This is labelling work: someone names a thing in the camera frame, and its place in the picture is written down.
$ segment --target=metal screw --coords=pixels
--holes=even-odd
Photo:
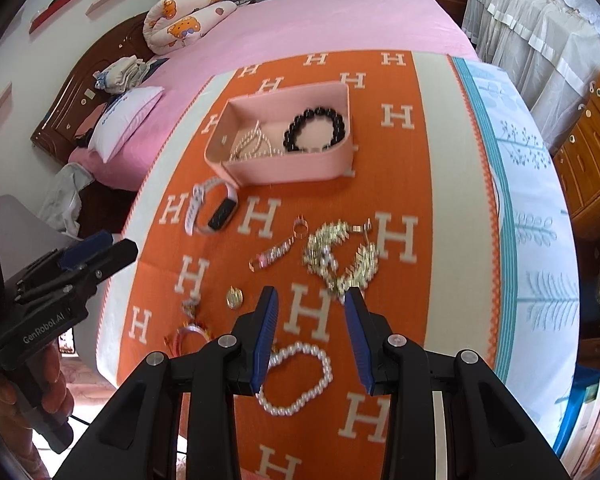
[[[460,357],[467,365],[474,365],[480,359],[473,350],[465,350],[460,354]]]
[[[157,366],[159,365],[162,361],[164,361],[164,354],[162,352],[151,352],[149,355],[147,355],[146,357],[146,363],[149,366]]]
[[[404,346],[407,343],[407,338],[401,334],[391,334],[387,341],[391,346]]]
[[[235,335],[225,334],[218,339],[218,345],[222,348],[230,348],[238,342]]]

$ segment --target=drawer handle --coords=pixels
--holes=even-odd
[[[595,130],[593,130],[593,138],[595,139],[595,142],[597,142],[597,147],[600,149],[600,136]]]

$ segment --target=pink bedsheet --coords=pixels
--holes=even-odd
[[[478,60],[435,0],[267,0],[240,7],[197,43],[162,57],[144,86],[165,92],[107,164],[77,148],[70,161],[116,189],[138,190],[164,141],[213,75],[282,57],[334,50],[419,50]]]

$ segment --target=orange blanket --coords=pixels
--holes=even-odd
[[[193,184],[213,175],[203,152],[225,101],[331,80],[350,86],[357,146],[350,173],[327,182],[240,189],[237,213],[223,231],[187,236],[183,224],[189,194]],[[192,137],[191,128],[196,130]],[[181,149],[178,136],[187,137]],[[236,399],[243,468],[287,480],[370,479],[381,469],[389,400],[365,395],[343,308],[302,265],[304,243],[297,242],[262,272],[249,270],[254,255],[290,236],[296,216],[304,216],[312,232],[324,222],[362,224],[370,218],[380,261],[366,290],[369,307],[429,349],[455,354],[471,346],[493,363],[500,275],[494,187],[480,133],[448,57],[332,52],[216,76],[186,111],[140,196],[154,206],[142,202],[126,230],[141,250],[138,264],[119,278],[128,282],[130,293],[119,296],[119,288],[112,286],[107,298],[108,305],[128,299],[122,338],[103,342],[103,326],[98,348],[99,359],[116,354],[116,360],[119,352],[116,382],[148,352],[166,351],[164,337],[186,321],[180,308],[186,298],[201,296],[199,320],[219,336],[230,331],[239,314],[254,308],[264,285],[279,293],[277,345],[308,342],[331,358],[334,381],[296,415],[274,417],[256,399]],[[462,210],[464,201],[470,214]],[[454,213],[455,206],[460,208]],[[362,242],[351,235],[335,249],[341,268]],[[241,310],[225,304],[230,286],[243,291]],[[192,335],[185,349],[201,345],[201,337]],[[271,370],[267,399],[288,406],[320,377],[317,360],[296,355]]]

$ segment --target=smartwatch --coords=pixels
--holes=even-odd
[[[197,215],[205,203],[205,193],[221,184],[224,184],[226,187],[226,198],[222,200],[222,203],[215,210],[215,213],[213,213],[213,216],[211,216],[211,219],[205,226],[197,225]],[[184,221],[184,229],[189,236],[192,236],[194,231],[205,235],[217,233],[227,224],[237,208],[238,192],[235,187],[215,176],[202,184],[195,184],[193,186],[191,198],[189,199],[189,208],[187,209]]]

